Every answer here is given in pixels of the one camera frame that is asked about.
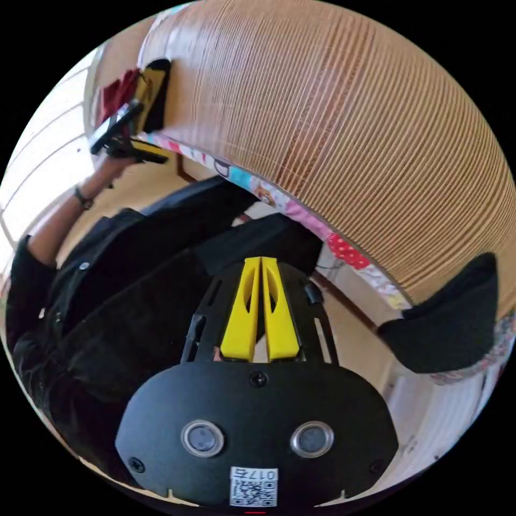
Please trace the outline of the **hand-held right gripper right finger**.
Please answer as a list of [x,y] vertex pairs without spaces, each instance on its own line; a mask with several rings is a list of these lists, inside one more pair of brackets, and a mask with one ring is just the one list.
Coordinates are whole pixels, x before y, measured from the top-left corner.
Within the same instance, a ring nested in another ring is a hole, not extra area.
[[261,264],[268,360],[294,360],[299,354],[300,346],[279,264],[272,257],[262,257]]

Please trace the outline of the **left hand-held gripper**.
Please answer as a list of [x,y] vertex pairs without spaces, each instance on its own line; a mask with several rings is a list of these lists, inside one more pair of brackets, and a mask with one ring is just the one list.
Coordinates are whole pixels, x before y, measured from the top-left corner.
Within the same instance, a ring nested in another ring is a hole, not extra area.
[[165,164],[170,152],[148,137],[164,127],[172,62],[152,61],[144,69],[127,70],[102,90],[98,126],[89,138],[90,153],[135,158],[137,163]]

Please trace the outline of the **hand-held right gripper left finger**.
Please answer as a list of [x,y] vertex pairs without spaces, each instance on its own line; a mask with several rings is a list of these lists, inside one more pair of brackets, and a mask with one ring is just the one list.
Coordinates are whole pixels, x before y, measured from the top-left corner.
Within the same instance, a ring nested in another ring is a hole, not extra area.
[[252,360],[259,318],[261,258],[245,259],[220,345],[225,360]]

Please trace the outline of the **person's left hand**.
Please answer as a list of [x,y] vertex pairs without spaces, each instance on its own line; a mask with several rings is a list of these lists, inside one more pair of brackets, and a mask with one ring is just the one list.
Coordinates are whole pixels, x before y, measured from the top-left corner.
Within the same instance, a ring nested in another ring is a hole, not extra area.
[[134,164],[133,157],[120,159],[104,155],[96,163],[94,173],[80,187],[81,194],[86,199],[95,199]]

